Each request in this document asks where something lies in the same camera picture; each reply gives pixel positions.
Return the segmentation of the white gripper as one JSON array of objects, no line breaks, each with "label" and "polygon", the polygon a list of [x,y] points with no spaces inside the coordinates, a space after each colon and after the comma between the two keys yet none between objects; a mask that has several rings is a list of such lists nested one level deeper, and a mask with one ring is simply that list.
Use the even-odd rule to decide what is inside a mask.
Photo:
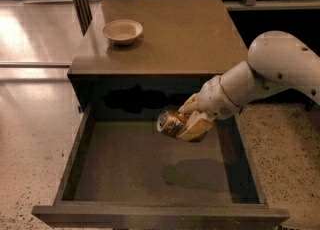
[{"label": "white gripper", "polygon": [[185,126],[177,134],[177,138],[191,142],[199,139],[213,127],[213,118],[225,120],[240,111],[226,95],[221,77],[215,76],[207,81],[199,91],[191,95],[178,109],[182,114],[188,114]]}]

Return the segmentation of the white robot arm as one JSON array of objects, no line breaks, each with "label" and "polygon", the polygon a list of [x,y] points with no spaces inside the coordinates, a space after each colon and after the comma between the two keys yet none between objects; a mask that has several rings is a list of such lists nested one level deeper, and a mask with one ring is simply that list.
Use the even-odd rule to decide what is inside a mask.
[{"label": "white robot arm", "polygon": [[247,103],[295,89],[320,104],[320,57],[295,36],[269,31],[251,43],[248,59],[207,81],[179,111],[189,116],[178,137],[191,141],[215,120],[238,113]]}]

